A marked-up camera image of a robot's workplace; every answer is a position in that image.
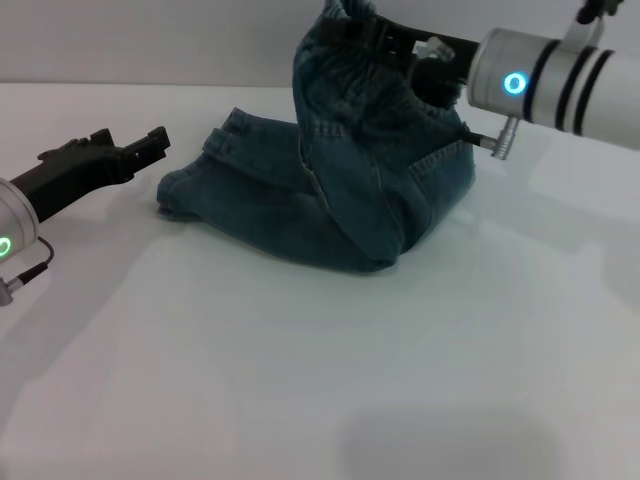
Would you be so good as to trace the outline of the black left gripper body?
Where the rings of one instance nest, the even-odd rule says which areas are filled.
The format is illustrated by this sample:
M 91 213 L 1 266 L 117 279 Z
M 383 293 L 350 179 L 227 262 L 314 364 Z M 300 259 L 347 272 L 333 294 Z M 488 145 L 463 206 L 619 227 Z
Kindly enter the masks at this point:
M 41 154 L 41 163 L 10 181 L 47 220 L 85 195 L 131 180 L 124 150 L 76 141 Z

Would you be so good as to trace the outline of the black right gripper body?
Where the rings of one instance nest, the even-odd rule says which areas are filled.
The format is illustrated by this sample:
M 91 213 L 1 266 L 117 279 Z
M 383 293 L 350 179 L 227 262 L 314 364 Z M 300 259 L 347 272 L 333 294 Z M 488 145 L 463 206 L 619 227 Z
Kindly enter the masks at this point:
M 410 78 L 421 64 L 443 65 L 443 77 L 466 80 L 480 43 L 459 37 L 395 25 L 400 71 Z

